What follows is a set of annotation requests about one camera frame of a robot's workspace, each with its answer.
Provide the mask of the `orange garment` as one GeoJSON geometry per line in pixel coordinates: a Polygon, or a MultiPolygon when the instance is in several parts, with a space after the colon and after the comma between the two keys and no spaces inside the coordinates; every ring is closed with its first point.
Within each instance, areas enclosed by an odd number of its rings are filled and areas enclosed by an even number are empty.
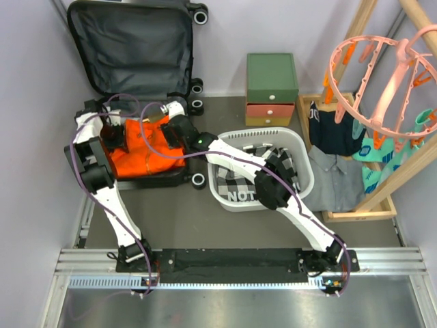
{"type": "Polygon", "coordinates": [[[169,148],[160,130],[168,122],[168,117],[155,123],[126,120],[127,150],[110,152],[117,179],[140,178],[185,166],[183,150],[169,148]]]}

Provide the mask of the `black white plaid shirt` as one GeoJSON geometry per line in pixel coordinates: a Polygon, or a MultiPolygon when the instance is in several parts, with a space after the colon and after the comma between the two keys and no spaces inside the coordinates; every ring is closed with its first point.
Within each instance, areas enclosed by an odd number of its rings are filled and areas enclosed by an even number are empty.
{"type": "MultiPolygon", "coordinates": [[[[271,143],[262,145],[245,146],[242,150],[248,154],[269,159],[277,157],[281,160],[286,171],[291,176],[292,186],[296,192],[300,192],[298,172],[296,171],[292,155],[287,148],[276,147],[271,143]]],[[[230,202],[252,202],[258,201],[255,185],[230,169],[218,166],[216,171],[217,193],[230,202]]]]}

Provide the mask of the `black and white suitcase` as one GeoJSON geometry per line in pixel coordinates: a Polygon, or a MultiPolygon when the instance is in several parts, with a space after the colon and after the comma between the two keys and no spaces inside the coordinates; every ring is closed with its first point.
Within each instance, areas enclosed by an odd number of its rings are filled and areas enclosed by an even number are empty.
{"type": "Polygon", "coordinates": [[[208,21],[208,7],[190,1],[73,1],[69,30],[90,85],[102,98],[130,94],[142,106],[153,100],[182,103],[187,115],[204,113],[203,91],[192,76],[193,25],[208,21]]]}

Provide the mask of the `white plastic basin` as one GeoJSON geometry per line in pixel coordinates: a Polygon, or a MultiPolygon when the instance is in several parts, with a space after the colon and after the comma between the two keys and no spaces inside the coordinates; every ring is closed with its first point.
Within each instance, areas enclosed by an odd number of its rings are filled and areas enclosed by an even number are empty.
{"type": "MultiPolygon", "coordinates": [[[[286,148],[291,154],[293,168],[297,171],[301,199],[305,199],[313,189],[314,175],[311,168],[307,149],[301,136],[284,127],[262,127],[250,128],[221,133],[218,136],[227,144],[243,149],[248,146],[261,146],[271,144],[278,148],[286,148]]],[[[217,172],[219,166],[208,164],[208,184],[213,197],[221,206],[230,212],[247,212],[264,210],[265,207],[255,199],[255,194],[246,191],[230,191],[226,195],[219,194],[219,184],[217,182],[217,172]]]]}

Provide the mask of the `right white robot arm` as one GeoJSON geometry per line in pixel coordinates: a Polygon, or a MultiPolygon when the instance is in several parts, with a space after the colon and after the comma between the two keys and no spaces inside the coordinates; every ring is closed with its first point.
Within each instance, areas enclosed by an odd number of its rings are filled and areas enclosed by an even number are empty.
{"type": "Polygon", "coordinates": [[[303,204],[289,170],[277,156],[262,158],[235,148],[212,133],[200,133],[184,115],[171,118],[161,126],[171,148],[182,148],[186,158],[201,156],[208,163],[226,167],[251,181],[259,202],[287,217],[319,252],[320,265],[335,270],[351,257],[344,241],[323,225],[303,204]]]}

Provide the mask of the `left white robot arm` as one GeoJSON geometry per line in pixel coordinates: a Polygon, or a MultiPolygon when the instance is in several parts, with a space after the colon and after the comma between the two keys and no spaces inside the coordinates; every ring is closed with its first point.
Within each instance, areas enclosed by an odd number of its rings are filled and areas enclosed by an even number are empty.
{"type": "Polygon", "coordinates": [[[118,243],[116,260],[128,267],[147,271],[155,255],[140,229],[131,219],[119,193],[116,170],[101,132],[109,127],[108,112],[101,102],[88,100],[74,117],[76,134],[64,148],[79,186],[99,205],[112,225],[118,243]]]}

